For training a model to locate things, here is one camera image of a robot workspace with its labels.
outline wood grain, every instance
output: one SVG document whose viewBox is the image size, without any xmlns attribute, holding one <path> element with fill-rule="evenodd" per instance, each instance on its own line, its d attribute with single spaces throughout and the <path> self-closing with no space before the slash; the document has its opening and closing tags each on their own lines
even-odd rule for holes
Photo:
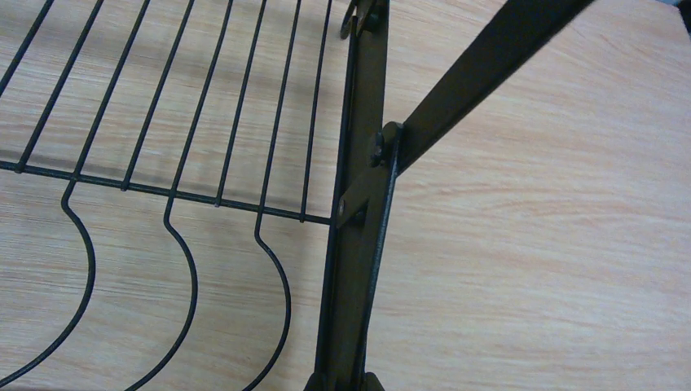
<svg viewBox="0 0 691 391">
<path fill-rule="evenodd" d="M 72 169 L 140 2 L 106 1 L 31 164 Z M 187 2 L 153 0 L 87 160 L 121 179 Z M 0 69 L 40 0 L 0 4 Z M 0 99 L 16 160 L 93 2 L 57 0 Z M 169 187 L 226 3 L 197 0 L 134 180 Z M 385 118 L 401 121 L 501 2 L 394 2 Z M 226 197 L 256 203 L 295 0 L 269 2 Z M 299 209 L 325 2 L 303 0 L 271 206 Z M 334 2 L 309 212 L 330 205 L 347 45 Z M 235 0 L 181 190 L 218 185 L 258 1 Z M 691 44 L 673 7 L 600 0 L 397 183 L 368 340 L 387 389 L 691 389 Z M 66 182 L 0 173 L 0 376 L 45 349 L 77 308 L 84 245 Z M 190 284 L 165 198 L 79 184 L 97 257 L 84 319 L 8 389 L 123 389 L 165 354 Z M 200 276 L 197 315 L 145 389 L 241 389 L 271 356 L 283 293 L 255 215 L 176 200 Z M 302 389 L 314 361 L 327 230 L 265 217 L 293 293 L 284 354 L 258 389 Z"/>
</svg>

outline black metal rack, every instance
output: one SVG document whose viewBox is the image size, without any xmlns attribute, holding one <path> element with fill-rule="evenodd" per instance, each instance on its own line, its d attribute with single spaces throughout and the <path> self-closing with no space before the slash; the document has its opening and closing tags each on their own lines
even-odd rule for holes
<svg viewBox="0 0 691 391">
<path fill-rule="evenodd" d="M 45 1 L 29 33 L 21 43 L 9 68 L 5 71 L 0 81 L 0 97 L 2 97 L 2 93 L 19 66 L 24 53 L 31 45 L 34 36 L 50 11 L 53 2 L 54 0 Z M 297 0 L 294 12 L 279 102 L 276 109 L 262 192 L 258 204 L 225 199 L 223 198 L 223 189 L 233 152 L 242 103 L 252 68 L 254 49 L 257 45 L 257 37 L 262 26 L 262 17 L 267 0 L 262 0 L 257 17 L 256 28 L 240 90 L 240 99 L 235 111 L 235 121 L 229 135 L 223 169 L 215 197 L 179 191 L 178 185 L 185 168 L 187 155 L 191 148 L 200 115 L 204 108 L 205 98 L 213 78 L 213 71 L 222 48 L 223 39 L 226 35 L 225 32 L 231 15 L 232 0 L 229 0 L 227 4 L 213 58 L 209 65 L 209 71 L 205 78 L 171 187 L 154 187 L 143 183 L 131 182 L 131 179 L 142 145 L 147 137 L 153 113 L 156 110 L 156 104 L 161 97 L 163 86 L 178 51 L 178 45 L 195 0 L 189 0 L 187 4 L 168 59 L 165 62 L 165 67 L 161 73 L 156 92 L 143 121 L 139 138 L 132 151 L 125 177 L 122 180 L 115 180 L 82 174 L 91 145 L 99 130 L 108 102 L 117 85 L 121 70 L 127 61 L 143 17 L 147 12 L 149 2 L 150 0 L 143 0 L 139 15 L 134 22 L 108 88 L 99 105 L 99 110 L 90 127 L 74 170 L 69 172 L 51 169 L 29 165 L 28 162 L 59 98 L 60 92 L 68 79 L 68 75 L 80 54 L 89 31 L 95 22 L 96 16 L 99 14 L 103 0 L 95 2 L 93 10 L 83 26 L 67 63 L 64 65 L 59 80 L 55 84 L 21 158 L 18 161 L 0 161 L 0 169 L 14 171 L 18 174 L 35 174 L 68 181 L 61 200 L 61 206 L 83 238 L 89 265 L 86 288 L 81 303 L 67 327 L 34 360 L 1 379 L 0 388 L 31 371 L 58 349 L 60 344 L 68 338 L 86 311 L 95 282 L 95 252 L 88 231 L 69 205 L 75 186 L 77 183 L 83 182 L 104 187 L 115 187 L 123 191 L 140 191 L 167 197 L 168 201 L 164 214 L 165 228 L 184 251 L 190 270 L 191 300 L 182 331 L 160 362 L 128 389 L 138 389 L 166 365 L 183 343 L 194 318 L 198 292 L 196 267 L 191 251 L 183 237 L 170 223 L 170 212 L 176 199 L 255 212 L 257 214 L 254 230 L 255 240 L 271 258 L 281 278 L 286 310 L 279 344 L 263 370 L 245 389 L 253 389 L 259 384 L 280 356 L 288 336 L 291 316 L 288 279 L 278 258 L 260 236 L 262 217 L 265 214 L 291 218 L 300 222 L 324 224 L 330 227 L 327 259 L 324 268 L 315 373 L 309 379 L 306 390 L 383 389 L 373 374 L 365 373 L 364 363 L 368 323 L 372 311 L 376 278 L 396 177 L 413 164 L 417 158 L 425 153 L 458 121 L 473 110 L 540 47 L 547 43 L 552 36 L 558 33 L 591 3 L 592 0 L 563 0 L 560 2 L 548 0 L 530 2 L 508 0 L 492 21 L 482 30 L 468 50 L 458 58 L 439 83 L 429 92 L 418 108 L 402 124 L 390 122 L 384 126 L 382 124 L 389 27 L 389 0 L 352 0 L 341 29 L 341 37 L 350 37 L 350 48 L 346 65 L 337 173 L 330 217 L 307 214 L 306 204 L 310 180 L 310 162 L 315 136 L 319 80 L 332 0 L 328 0 L 326 17 L 323 23 L 321 47 L 319 49 L 300 212 L 267 207 L 266 193 L 271 175 L 271 165 L 288 80 L 290 60 L 293 53 L 301 0 Z"/>
</svg>

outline wire shelf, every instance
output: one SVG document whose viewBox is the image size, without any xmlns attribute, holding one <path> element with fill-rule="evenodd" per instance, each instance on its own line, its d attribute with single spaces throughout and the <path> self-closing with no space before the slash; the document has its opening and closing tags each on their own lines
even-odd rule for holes
<svg viewBox="0 0 691 391">
<path fill-rule="evenodd" d="M 24 37 L 23 41 L 21 42 L 18 50 L 16 51 L 14 58 L 10 62 L 7 70 L 5 71 L 2 80 L 0 81 L 0 105 L 2 105 L 2 95 L 5 93 L 6 88 L 8 85 L 10 85 L 13 76 L 15 75 L 15 71 L 17 71 L 18 67 L 22 63 L 22 59 L 24 58 L 24 55 L 27 53 L 29 48 L 32 45 L 33 39 L 36 37 L 38 31 L 41 29 L 42 24 L 44 20 L 46 20 L 46 17 L 51 13 L 51 8 L 54 7 L 54 3 L 59 2 L 60 0 L 46 0 L 45 3 L 43 3 L 40 11 L 38 12 L 36 19 L 34 20 L 33 24 L 31 25 L 28 33 Z M 284 99 L 286 95 L 286 87 L 288 84 L 288 74 L 290 70 L 290 65 L 291 65 L 291 58 L 293 55 L 293 48 L 295 46 L 295 41 L 296 41 L 296 36 L 297 36 L 297 25 L 298 25 L 298 19 L 300 16 L 300 11 L 301 11 L 301 0 L 296 0 L 295 1 L 295 6 L 294 6 L 294 12 L 293 12 L 293 21 L 291 24 L 291 29 L 289 32 L 289 40 L 288 40 L 288 47 L 285 48 L 285 65 L 284 65 L 284 70 L 283 70 L 283 75 L 281 78 L 281 84 L 279 88 L 279 95 L 278 95 L 278 103 L 276 106 L 275 110 L 275 119 L 273 121 L 273 128 L 271 131 L 271 140 L 269 142 L 269 147 L 268 147 L 268 156 L 266 158 L 266 165 L 262 177 L 262 189 L 261 189 L 261 195 L 259 196 L 259 201 L 258 203 L 249 203 L 245 202 L 243 200 L 232 200 L 224 197 L 224 189 L 226 188 L 226 181 L 228 178 L 228 171 L 229 168 L 231 167 L 232 163 L 232 157 L 233 157 L 233 149 L 235 146 L 235 141 L 236 141 L 236 135 L 238 133 L 239 129 L 239 124 L 241 122 L 241 115 L 243 112 L 243 107 L 245 103 L 245 95 L 248 90 L 248 84 L 249 84 L 249 79 L 250 79 L 250 74 L 252 73 L 253 65 L 255 62 L 255 50 L 257 48 L 257 40 L 260 34 L 260 31 L 262 30 L 262 21 L 264 20 L 264 15 L 265 15 L 265 10 L 267 8 L 267 0 L 261 0 L 261 5 L 259 8 L 259 12 L 256 16 L 256 22 L 254 24 L 254 30 L 253 30 L 253 38 L 251 41 L 251 45 L 249 48 L 249 53 L 247 54 L 246 57 L 246 63 L 244 66 L 244 75 L 242 76 L 242 82 L 240 85 L 240 93 L 239 93 L 239 99 L 237 102 L 237 106 L 235 108 L 234 112 L 234 121 L 232 122 L 230 127 L 230 131 L 227 135 L 227 145 L 225 148 L 225 156 L 223 160 L 223 165 L 222 165 L 222 170 L 220 173 L 218 173 L 218 187 L 217 190 L 215 191 L 215 195 L 204 195 L 204 194 L 198 194 L 195 192 L 190 192 L 190 191 L 181 191 L 179 190 L 180 187 L 180 182 L 183 176 L 183 171 L 185 170 L 186 163 L 188 156 L 190 154 L 192 142 L 195 137 L 195 133 L 197 131 L 198 125 L 200 123 L 200 117 L 202 115 L 202 112 L 204 111 L 205 107 L 205 101 L 207 99 L 208 93 L 209 93 L 209 88 L 212 84 L 213 80 L 213 75 L 214 71 L 217 69 L 217 64 L 218 64 L 218 58 L 221 53 L 221 50 L 223 48 L 224 42 L 228 40 L 228 26 L 231 21 L 231 16 L 232 16 L 232 11 L 233 11 L 233 1 L 230 0 L 227 2 L 225 6 L 225 14 L 222 19 L 222 23 L 217 26 L 218 29 L 218 40 L 216 41 L 215 48 L 213 51 L 213 56 L 209 62 L 208 65 L 208 71 L 206 73 L 206 76 L 204 78 L 204 84 L 201 88 L 199 98 L 196 103 L 196 109 L 194 111 L 194 116 L 191 120 L 191 124 L 188 126 L 188 131 L 187 131 L 187 136 L 185 138 L 185 143 L 182 149 L 182 153 L 180 154 L 180 157 L 178 159 L 177 163 L 177 169 L 175 170 L 174 177 L 172 178 L 172 183 L 170 187 L 162 187 L 162 186 L 155 186 L 152 184 L 146 184 L 142 182 L 136 182 L 133 180 L 133 175 L 138 168 L 138 163 L 139 163 L 139 157 L 142 154 L 143 150 L 143 145 L 145 141 L 147 140 L 147 132 L 150 130 L 151 125 L 152 125 L 152 120 L 154 118 L 154 114 L 156 113 L 156 109 L 158 106 L 158 103 L 161 100 L 162 96 L 165 96 L 165 85 L 166 81 L 169 79 L 169 73 L 171 66 L 174 63 L 175 57 L 177 54 L 179 54 L 179 47 L 180 43 L 183 39 L 183 36 L 186 32 L 186 28 L 188 26 L 188 21 L 190 19 L 190 15 L 194 9 L 195 6 L 195 0 L 188 0 L 187 6 L 184 10 L 182 19 L 179 22 L 179 26 L 177 29 L 177 32 L 175 34 L 175 38 L 173 41 L 172 46 L 170 47 L 168 54 L 167 54 L 167 59 L 165 61 L 165 66 L 163 67 L 160 78 L 158 79 L 158 82 L 156 84 L 156 90 L 153 94 L 153 97 L 150 101 L 149 107 L 146 111 L 146 116 L 140 120 L 142 121 L 141 125 L 141 130 L 139 131 L 139 135 L 137 137 L 136 143 L 131 146 L 131 157 L 129 158 L 129 164 L 127 165 L 127 169 L 125 172 L 125 175 L 122 178 L 106 178 L 104 176 L 98 176 L 98 175 L 91 175 L 91 174 L 84 174 L 84 168 L 87 159 L 90 157 L 90 152 L 92 145 L 94 144 L 95 138 L 97 136 L 97 133 L 99 132 L 99 129 L 101 128 L 103 117 L 108 109 L 108 104 L 111 101 L 111 97 L 116 90 L 116 88 L 119 86 L 118 82 L 120 80 L 120 76 L 122 73 L 123 68 L 125 67 L 125 64 L 127 64 L 130 51 L 135 43 L 135 40 L 138 36 L 138 33 L 140 31 L 140 28 L 142 26 L 143 20 L 147 14 L 147 11 L 150 8 L 151 0 L 143 0 L 141 2 L 141 6 L 139 8 L 139 13 L 137 14 L 136 20 L 132 24 L 129 36 L 126 39 L 126 42 L 124 44 L 124 47 L 121 51 L 119 60 L 117 61 L 117 65 L 115 66 L 114 70 L 112 70 L 112 74 L 110 76 L 110 80 L 108 83 L 108 87 L 105 90 L 105 93 L 103 94 L 103 98 L 100 100 L 98 104 L 98 110 L 95 113 L 95 116 L 93 117 L 93 121 L 91 122 L 90 128 L 88 135 L 86 138 L 83 140 L 83 144 L 81 145 L 81 150 L 78 154 L 78 158 L 76 159 L 76 163 L 74 165 L 74 169 L 72 171 L 65 170 L 65 169 L 56 169 L 50 166 L 45 166 L 45 165 L 37 165 L 37 164 L 31 164 L 32 156 L 34 153 L 34 150 L 39 142 L 41 140 L 42 134 L 44 129 L 46 128 L 46 123 L 48 122 L 49 118 L 51 118 L 51 113 L 54 111 L 56 103 L 59 101 L 59 98 L 61 96 L 61 93 L 63 92 L 63 89 L 68 82 L 68 78 L 72 74 L 73 68 L 75 63 L 77 62 L 77 59 L 79 59 L 79 55 L 82 52 L 82 49 L 85 45 L 85 42 L 87 38 L 89 37 L 89 34 L 92 30 L 92 27 L 94 26 L 95 21 L 97 18 L 102 18 L 105 17 L 102 15 L 102 5 L 104 3 L 104 0 L 96 0 L 93 8 L 90 11 L 90 14 L 88 16 L 88 19 L 84 23 L 83 27 L 81 28 L 81 32 L 78 35 L 78 39 L 74 43 L 74 46 L 72 48 L 72 51 L 68 57 L 67 62 L 64 64 L 62 71 L 59 73 L 59 79 L 53 86 L 52 92 L 50 94 L 49 99 L 47 100 L 44 108 L 41 111 L 41 115 L 33 127 L 33 132 L 31 133 L 31 136 L 24 146 L 23 151 L 20 154 L 20 158 L 18 160 L 14 161 L 9 161 L 9 160 L 0 160 L 0 169 L 7 170 L 7 171 L 13 171 L 17 174 L 33 174 L 37 176 L 43 176 L 43 177 L 49 177 L 49 178 L 58 178 L 58 179 L 63 179 L 67 181 L 67 186 L 64 190 L 62 199 L 61 199 L 61 208 L 63 212 L 69 217 L 69 219 L 72 221 L 74 226 L 79 230 L 79 234 L 81 235 L 81 238 L 84 242 L 84 246 L 86 248 L 86 254 L 87 254 L 87 261 L 88 261 L 88 274 L 87 274 L 87 281 L 86 281 L 86 287 L 84 288 L 83 295 L 81 297 L 80 304 L 72 316 L 71 320 L 69 321 L 68 325 L 64 328 L 64 330 L 59 334 L 59 336 L 53 341 L 52 344 L 50 344 L 45 350 L 43 350 L 35 359 L 27 363 L 21 368 L 16 369 L 16 371 L 13 371 L 9 376 L 6 376 L 2 379 L 0 379 L 0 388 L 10 384 L 12 381 L 19 379 L 22 375 L 28 373 L 32 369 L 34 369 L 38 364 L 40 364 L 42 361 L 44 361 L 46 358 L 48 358 L 53 352 L 55 352 L 60 345 L 70 336 L 70 333 L 74 330 L 76 325 L 80 322 L 82 316 L 84 315 L 86 308 L 90 302 L 92 292 L 94 291 L 94 285 L 95 285 L 95 276 L 96 276 L 96 256 L 95 256 L 95 250 L 94 250 L 94 245 L 91 241 L 91 237 L 89 232 L 87 231 L 85 225 L 82 223 L 81 219 L 77 214 L 72 210 L 70 207 L 70 199 L 72 197 L 73 191 L 75 189 L 75 186 L 78 183 L 87 183 L 87 184 L 92 184 L 92 185 L 98 185 L 101 187 L 112 187 L 112 188 L 117 188 L 122 191 L 137 191 L 137 192 L 142 192 L 142 193 L 147 193 L 150 195 L 155 195 L 155 196 L 163 196 L 167 199 L 167 203 L 165 206 L 165 212 L 163 216 L 163 222 L 165 229 L 174 237 L 176 242 L 178 243 L 179 247 L 182 249 L 184 252 L 185 258 L 187 259 L 187 266 L 189 269 L 189 274 L 190 274 L 190 280 L 191 280 L 191 297 L 190 297 L 190 302 L 189 302 L 189 307 L 188 307 L 188 312 L 187 312 L 187 317 L 185 320 L 185 323 L 183 325 L 182 330 L 180 331 L 177 339 L 173 343 L 173 345 L 170 347 L 169 351 L 167 354 L 141 379 L 137 380 L 135 383 L 133 383 L 128 389 L 138 389 L 144 384 L 146 384 L 149 380 L 151 380 L 169 361 L 170 359 L 175 355 L 175 353 L 178 351 L 178 348 L 182 344 L 183 340 L 185 339 L 185 336 L 187 335 L 187 332 L 190 329 L 190 326 L 192 324 L 192 320 L 194 319 L 195 316 L 195 310 L 196 310 L 196 303 L 197 303 L 197 296 L 198 296 L 198 278 L 197 278 L 197 272 L 196 272 L 196 264 L 194 261 L 194 258 L 192 256 L 191 250 L 187 246 L 187 243 L 183 239 L 183 237 L 178 233 L 178 231 L 175 229 L 175 227 L 171 224 L 170 222 L 170 215 L 171 211 L 173 209 L 173 205 L 175 200 L 187 200 L 187 201 L 193 201 L 201 204 L 209 204 L 209 205 L 214 205 L 216 207 L 225 207 L 225 208 L 230 208 L 230 209 L 240 209 L 240 210 L 245 210 L 249 212 L 256 213 L 256 222 L 254 225 L 254 239 L 256 240 L 257 244 L 266 252 L 266 255 L 272 260 L 276 270 L 278 271 L 278 274 L 281 279 L 281 283 L 283 286 L 283 291 L 284 291 L 284 297 L 285 297 L 285 315 L 284 315 L 284 325 L 283 325 L 283 330 L 281 332 L 281 336 L 278 342 L 278 345 L 275 348 L 274 353 L 271 355 L 271 358 L 269 359 L 268 363 L 264 366 L 264 368 L 260 371 L 260 373 L 256 376 L 254 380 L 252 380 L 244 389 L 253 389 L 262 379 L 266 376 L 266 374 L 269 372 L 269 370 L 274 366 L 276 360 L 278 359 L 279 355 L 281 354 L 281 350 L 283 349 L 287 336 L 288 336 L 288 327 L 290 324 L 290 318 L 291 318 L 291 305 L 290 305 L 290 291 L 288 287 L 288 278 L 284 272 L 283 267 L 281 266 L 281 263 L 277 256 L 274 254 L 274 252 L 271 250 L 271 248 L 264 242 L 264 240 L 261 237 L 261 226 L 262 226 L 262 218 L 264 215 L 271 215 L 271 216 L 276 216 L 276 217 L 285 217 L 288 219 L 293 219 L 297 220 L 299 222 L 313 222 L 313 223 L 318 223 L 318 224 L 323 224 L 323 225 L 329 225 L 331 223 L 330 217 L 321 217 L 318 215 L 314 214 L 309 214 L 307 212 L 307 205 L 308 205 L 308 193 L 309 193 L 309 185 L 310 185 L 310 170 L 311 170 L 311 162 L 312 162 L 312 155 L 313 155 L 313 148 L 315 145 L 315 122 L 316 122 L 316 117 L 317 117 L 317 107 L 318 107 L 318 101 L 319 101 L 319 83 L 321 79 L 321 74 L 322 74 L 322 68 L 323 68 L 323 61 L 324 61 L 324 52 L 325 52 L 325 46 L 326 46 L 326 41 L 327 41 L 327 32 L 328 32 L 328 26 L 329 26 L 329 15 L 332 10 L 332 0 L 327 1 L 326 5 L 326 12 L 325 12 L 325 17 L 323 19 L 323 27 L 322 27 L 322 35 L 321 35 L 321 43 L 319 47 L 319 54 L 318 57 L 314 59 L 316 61 L 316 74 L 315 74 L 315 79 L 314 79 L 314 92 L 313 92 L 313 98 L 312 98 L 312 104 L 310 109 L 310 126 L 308 130 L 308 137 L 307 137 L 307 146 L 306 146 L 306 154 L 304 157 L 305 161 L 305 168 L 304 168 L 304 174 L 300 178 L 300 184 L 301 184 L 301 201 L 300 201 L 300 208 L 299 211 L 292 211 L 288 209 L 283 209 L 283 208 L 275 208 L 275 207 L 270 207 L 266 205 L 266 200 L 267 200 L 267 191 L 269 187 L 269 179 L 271 176 L 271 171 L 272 171 L 272 165 L 274 163 L 274 154 L 275 154 L 275 148 L 276 148 L 276 142 L 277 142 L 277 136 L 279 133 L 279 123 L 281 120 L 281 114 L 282 114 L 282 108 L 284 106 Z"/>
</svg>

